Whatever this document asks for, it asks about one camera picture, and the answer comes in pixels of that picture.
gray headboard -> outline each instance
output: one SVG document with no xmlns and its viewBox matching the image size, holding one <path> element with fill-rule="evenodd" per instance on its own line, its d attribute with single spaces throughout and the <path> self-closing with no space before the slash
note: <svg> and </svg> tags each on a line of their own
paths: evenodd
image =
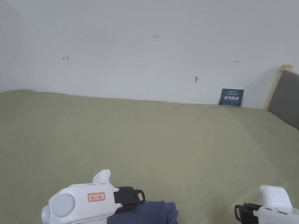
<svg viewBox="0 0 299 224">
<path fill-rule="evenodd" d="M 282 72 L 268 111 L 299 130 L 299 75 Z"/>
</svg>

red handwritten mark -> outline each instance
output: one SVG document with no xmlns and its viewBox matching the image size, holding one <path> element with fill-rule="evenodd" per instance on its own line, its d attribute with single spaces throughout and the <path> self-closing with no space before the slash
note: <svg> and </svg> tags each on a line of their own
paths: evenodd
<svg viewBox="0 0 299 224">
<path fill-rule="evenodd" d="M 68 59 L 68 56 L 67 56 L 66 58 Z M 65 60 L 66 58 L 65 58 L 65 57 L 62 57 L 62 60 Z M 70 60 L 68 59 L 68 61 L 70 61 Z"/>
</svg>

white sticker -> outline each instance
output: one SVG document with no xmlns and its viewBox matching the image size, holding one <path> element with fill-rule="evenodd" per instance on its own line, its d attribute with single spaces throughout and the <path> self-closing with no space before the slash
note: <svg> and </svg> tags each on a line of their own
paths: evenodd
<svg viewBox="0 0 299 224">
<path fill-rule="evenodd" d="M 103 201 L 105 200 L 105 193 L 94 193 L 94 194 L 88 194 L 88 201 L 93 202 L 93 201 Z"/>
<path fill-rule="evenodd" d="M 142 197 L 141 193 L 138 194 L 138 197 L 139 197 L 139 200 L 141 200 L 141 201 L 143 200 L 143 197 Z"/>
</svg>

round button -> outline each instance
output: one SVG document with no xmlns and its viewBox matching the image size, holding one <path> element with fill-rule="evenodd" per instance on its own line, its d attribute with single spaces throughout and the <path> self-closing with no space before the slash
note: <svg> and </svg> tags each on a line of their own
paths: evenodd
<svg viewBox="0 0 299 224">
<path fill-rule="evenodd" d="M 42 222 L 43 222 L 43 224 L 50 223 L 50 206 L 49 205 L 46 205 L 42 209 Z"/>
<path fill-rule="evenodd" d="M 74 208 L 75 199 L 70 194 L 59 195 L 52 205 L 53 213 L 60 218 L 69 215 L 74 210 Z"/>
</svg>

green bedsheet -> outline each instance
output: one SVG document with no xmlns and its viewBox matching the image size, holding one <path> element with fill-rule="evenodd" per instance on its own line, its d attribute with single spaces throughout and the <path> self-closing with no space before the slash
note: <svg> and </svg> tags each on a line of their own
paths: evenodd
<svg viewBox="0 0 299 224">
<path fill-rule="evenodd" d="M 41 223 L 52 195 L 102 169 L 176 202 L 179 223 L 237 223 L 234 205 L 262 203 L 262 184 L 299 206 L 299 131 L 264 110 L 9 91 L 0 150 L 2 223 Z"/>
</svg>

